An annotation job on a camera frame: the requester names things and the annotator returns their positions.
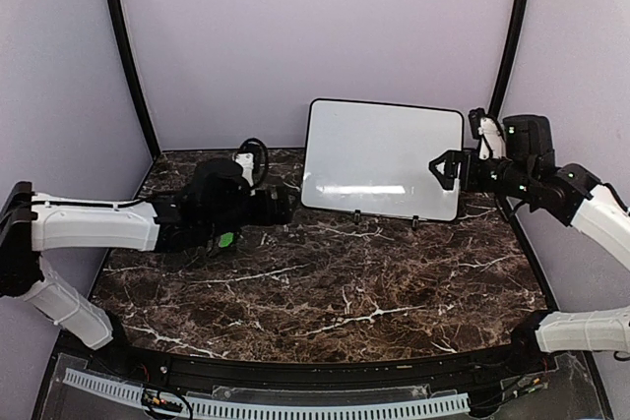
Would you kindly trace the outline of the green whiteboard eraser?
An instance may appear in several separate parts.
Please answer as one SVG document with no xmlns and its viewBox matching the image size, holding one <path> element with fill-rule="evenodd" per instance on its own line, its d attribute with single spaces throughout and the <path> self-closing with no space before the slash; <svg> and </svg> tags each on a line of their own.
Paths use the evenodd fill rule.
<svg viewBox="0 0 630 420">
<path fill-rule="evenodd" d="M 234 232 L 225 232 L 218 237 L 217 247 L 220 250 L 228 249 L 234 245 L 235 240 L 236 234 Z"/>
</svg>

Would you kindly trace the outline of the white whiteboard black frame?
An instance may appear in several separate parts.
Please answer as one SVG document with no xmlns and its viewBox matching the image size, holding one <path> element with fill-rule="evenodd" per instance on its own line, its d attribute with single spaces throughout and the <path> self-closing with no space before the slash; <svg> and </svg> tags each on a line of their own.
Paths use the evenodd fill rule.
<svg viewBox="0 0 630 420">
<path fill-rule="evenodd" d="M 446 189 L 429 163 L 461 150 L 456 110 L 318 98 L 309 109 L 301 202 L 310 209 L 452 221 L 457 184 Z"/>
</svg>

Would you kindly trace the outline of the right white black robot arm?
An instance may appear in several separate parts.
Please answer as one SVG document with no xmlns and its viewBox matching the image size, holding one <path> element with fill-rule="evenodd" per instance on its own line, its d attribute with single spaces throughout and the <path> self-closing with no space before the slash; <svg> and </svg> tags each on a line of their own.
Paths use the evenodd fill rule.
<svg viewBox="0 0 630 420">
<path fill-rule="evenodd" d="M 445 191 L 515 198 L 530 211 L 545 210 L 566 227 L 589 237 L 623 267 L 629 265 L 629 208 L 615 188 L 577 163 L 558 166 L 549 120 L 513 115 L 497 122 L 470 112 L 477 150 L 446 150 L 428 164 Z M 511 332 L 502 365 L 522 375 L 540 355 L 561 351 L 610 351 L 629 358 L 629 310 L 535 311 Z"/>
</svg>

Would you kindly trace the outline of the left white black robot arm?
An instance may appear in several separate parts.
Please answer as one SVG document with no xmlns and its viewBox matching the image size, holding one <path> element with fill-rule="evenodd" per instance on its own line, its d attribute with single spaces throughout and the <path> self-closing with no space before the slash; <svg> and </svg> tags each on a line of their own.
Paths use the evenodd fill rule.
<svg viewBox="0 0 630 420">
<path fill-rule="evenodd" d="M 213 244 L 245 226 L 289 224 L 285 185 L 262 187 L 249 155 L 202 162 L 179 190 L 128 202 L 81 201 L 37 193 L 21 181 L 1 210 L 1 294 L 35 306 L 73 334 L 118 377 L 139 368 L 138 353 L 115 338 L 114 322 L 43 259 L 63 248 L 179 253 Z"/>
</svg>

